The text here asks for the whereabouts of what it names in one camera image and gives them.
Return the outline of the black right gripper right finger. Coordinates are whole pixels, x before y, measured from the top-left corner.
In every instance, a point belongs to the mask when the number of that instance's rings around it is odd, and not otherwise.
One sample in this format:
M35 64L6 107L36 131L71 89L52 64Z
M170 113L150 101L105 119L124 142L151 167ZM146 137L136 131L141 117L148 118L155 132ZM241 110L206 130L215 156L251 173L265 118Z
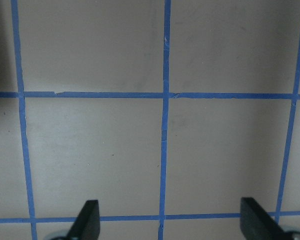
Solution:
M253 197L240 200L240 230L246 240L296 240L297 233L284 231Z

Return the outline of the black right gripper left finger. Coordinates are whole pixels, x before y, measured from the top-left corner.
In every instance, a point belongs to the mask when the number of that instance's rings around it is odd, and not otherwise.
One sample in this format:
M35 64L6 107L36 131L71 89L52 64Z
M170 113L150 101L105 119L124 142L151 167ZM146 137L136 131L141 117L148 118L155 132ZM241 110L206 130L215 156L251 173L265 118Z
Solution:
M98 200L87 200L68 231L66 240L97 240L100 236Z

